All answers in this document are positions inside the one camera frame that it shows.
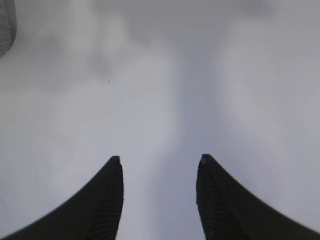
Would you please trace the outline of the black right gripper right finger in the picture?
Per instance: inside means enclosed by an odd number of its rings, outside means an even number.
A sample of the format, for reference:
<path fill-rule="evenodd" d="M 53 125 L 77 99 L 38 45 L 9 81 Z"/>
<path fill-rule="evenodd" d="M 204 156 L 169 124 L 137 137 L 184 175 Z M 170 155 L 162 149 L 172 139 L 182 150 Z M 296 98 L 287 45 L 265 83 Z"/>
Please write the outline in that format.
<path fill-rule="evenodd" d="M 320 234 L 265 204 L 210 154 L 201 156 L 196 204 L 207 240 L 318 240 Z"/>

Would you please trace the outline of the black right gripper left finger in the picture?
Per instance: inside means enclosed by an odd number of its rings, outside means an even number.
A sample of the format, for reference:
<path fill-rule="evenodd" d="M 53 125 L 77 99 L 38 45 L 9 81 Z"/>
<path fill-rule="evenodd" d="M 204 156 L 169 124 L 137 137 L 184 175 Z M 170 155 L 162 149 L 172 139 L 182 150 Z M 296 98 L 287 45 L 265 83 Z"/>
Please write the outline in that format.
<path fill-rule="evenodd" d="M 6 240 L 114 240 L 124 204 L 123 168 L 112 156 L 65 203 Z"/>

